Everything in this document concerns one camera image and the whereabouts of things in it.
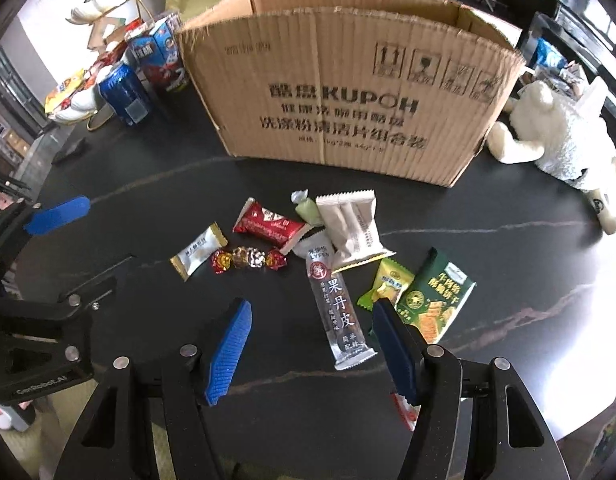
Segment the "red gold twisted candy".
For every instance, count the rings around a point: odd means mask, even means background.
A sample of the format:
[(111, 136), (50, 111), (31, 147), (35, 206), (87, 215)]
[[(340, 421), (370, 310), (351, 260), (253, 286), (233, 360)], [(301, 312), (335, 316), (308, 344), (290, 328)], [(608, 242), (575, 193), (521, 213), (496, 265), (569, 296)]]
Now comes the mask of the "red gold twisted candy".
[(265, 252), (256, 247), (238, 246), (230, 250), (218, 249), (211, 255), (210, 264), (216, 274), (231, 269), (278, 271), (287, 266), (287, 259), (276, 249)]

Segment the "dark green cracker packet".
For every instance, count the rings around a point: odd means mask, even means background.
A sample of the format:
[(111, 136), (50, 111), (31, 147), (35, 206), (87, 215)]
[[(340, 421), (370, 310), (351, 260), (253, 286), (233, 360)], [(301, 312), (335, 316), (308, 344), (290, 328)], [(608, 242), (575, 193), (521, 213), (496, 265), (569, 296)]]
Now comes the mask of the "dark green cracker packet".
[(396, 305), (404, 324), (427, 344), (437, 344), (472, 295), (477, 283), (437, 248), (431, 248)]

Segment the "beige biscuit packet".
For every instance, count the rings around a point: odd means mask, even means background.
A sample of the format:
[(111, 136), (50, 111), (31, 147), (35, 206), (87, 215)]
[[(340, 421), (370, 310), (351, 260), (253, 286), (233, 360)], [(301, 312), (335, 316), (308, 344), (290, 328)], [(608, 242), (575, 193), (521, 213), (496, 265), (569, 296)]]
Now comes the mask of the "beige biscuit packet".
[(332, 274), (396, 255), (381, 243), (373, 190), (321, 195), (315, 203), (336, 248)]

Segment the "blue soda can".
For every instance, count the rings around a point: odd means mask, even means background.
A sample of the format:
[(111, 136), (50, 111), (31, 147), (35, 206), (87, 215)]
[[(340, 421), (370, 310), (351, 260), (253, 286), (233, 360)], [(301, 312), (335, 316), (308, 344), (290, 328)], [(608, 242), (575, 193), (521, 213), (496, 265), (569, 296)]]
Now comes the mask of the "blue soda can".
[(96, 84), (104, 101), (128, 126), (135, 126), (152, 109), (148, 92), (136, 72), (126, 63), (117, 62), (99, 71)]

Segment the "red candy packet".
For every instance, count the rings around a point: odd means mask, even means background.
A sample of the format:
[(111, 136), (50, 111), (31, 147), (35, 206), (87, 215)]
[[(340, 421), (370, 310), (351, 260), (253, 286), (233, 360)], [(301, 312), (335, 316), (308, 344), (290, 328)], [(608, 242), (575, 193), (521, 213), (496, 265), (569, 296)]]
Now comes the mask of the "red candy packet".
[(286, 256), (313, 229), (307, 222), (296, 221), (265, 208), (253, 197), (248, 197), (232, 231), (251, 234), (272, 243)]

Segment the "green durian candy packet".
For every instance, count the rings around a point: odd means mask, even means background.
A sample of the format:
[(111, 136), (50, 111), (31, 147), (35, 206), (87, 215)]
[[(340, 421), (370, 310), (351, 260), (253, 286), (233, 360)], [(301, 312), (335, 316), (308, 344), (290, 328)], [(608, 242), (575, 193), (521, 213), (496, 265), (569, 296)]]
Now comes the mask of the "green durian candy packet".
[(390, 258), (381, 259), (372, 288), (359, 297), (357, 305), (370, 311), (377, 300), (386, 298), (395, 306), (414, 278), (415, 274), (399, 262)]

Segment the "clear fruit leather bar packet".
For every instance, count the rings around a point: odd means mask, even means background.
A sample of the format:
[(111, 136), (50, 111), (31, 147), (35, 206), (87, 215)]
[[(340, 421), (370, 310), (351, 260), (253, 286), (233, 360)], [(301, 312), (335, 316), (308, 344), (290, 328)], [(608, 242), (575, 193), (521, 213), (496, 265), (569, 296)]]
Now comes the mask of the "clear fruit leather bar packet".
[(333, 269), (334, 247), (325, 231), (316, 232), (293, 249), (305, 260), (307, 277), (335, 360), (335, 370), (347, 370), (375, 356), (366, 344), (346, 283)]

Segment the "brown cardboard box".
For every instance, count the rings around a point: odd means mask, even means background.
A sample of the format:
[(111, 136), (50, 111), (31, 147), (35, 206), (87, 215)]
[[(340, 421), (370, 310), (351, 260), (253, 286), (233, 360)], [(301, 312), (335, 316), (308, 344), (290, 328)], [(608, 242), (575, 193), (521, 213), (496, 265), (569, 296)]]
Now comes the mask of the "brown cardboard box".
[(177, 35), (225, 150), (449, 188), (524, 68), (454, 0), (223, 0)]

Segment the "blue snack carton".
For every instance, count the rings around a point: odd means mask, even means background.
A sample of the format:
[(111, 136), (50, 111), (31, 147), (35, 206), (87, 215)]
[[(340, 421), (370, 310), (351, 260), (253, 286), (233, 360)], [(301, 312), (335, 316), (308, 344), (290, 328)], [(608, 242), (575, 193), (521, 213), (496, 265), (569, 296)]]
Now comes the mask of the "blue snack carton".
[(125, 36), (146, 79), (161, 92), (177, 92), (189, 82), (175, 38), (180, 26), (178, 13), (163, 13), (155, 22), (143, 23)]

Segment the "pale green wrapped candy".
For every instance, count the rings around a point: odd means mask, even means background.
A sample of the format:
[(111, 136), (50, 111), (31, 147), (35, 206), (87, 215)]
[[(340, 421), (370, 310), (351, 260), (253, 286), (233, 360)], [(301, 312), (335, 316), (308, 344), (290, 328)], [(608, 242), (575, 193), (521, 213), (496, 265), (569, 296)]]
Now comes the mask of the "pale green wrapped candy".
[(300, 218), (310, 226), (324, 226), (319, 208), (311, 200), (308, 190), (299, 190), (291, 193), (291, 202)]

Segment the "white plush toy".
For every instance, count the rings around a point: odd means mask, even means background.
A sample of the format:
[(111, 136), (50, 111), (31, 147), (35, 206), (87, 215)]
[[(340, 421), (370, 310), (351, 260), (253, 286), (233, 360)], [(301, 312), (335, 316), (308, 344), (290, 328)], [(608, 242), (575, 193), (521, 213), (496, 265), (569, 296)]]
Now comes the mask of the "white plush toy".
[(486, 146), (502, 164), (532, 162), (582, 192), (611, 235), (616, 232), (616, 147), (602, 117), (607, 93), (600, 77), (577, 100), (533, 81), (507, 100), (507, 122), (494, 122)]

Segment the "white gold candy packet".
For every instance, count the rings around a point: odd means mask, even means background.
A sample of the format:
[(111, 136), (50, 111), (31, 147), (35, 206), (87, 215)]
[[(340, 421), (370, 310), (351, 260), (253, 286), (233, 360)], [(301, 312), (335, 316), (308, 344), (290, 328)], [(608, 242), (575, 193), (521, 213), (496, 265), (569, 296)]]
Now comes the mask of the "white gold candy packet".
[(227, 246), (227, 239), (217, 222), (212, 224), (186, 248), (170, 258), (174, 270), (187, 281), (196, 270), (217, 250)]

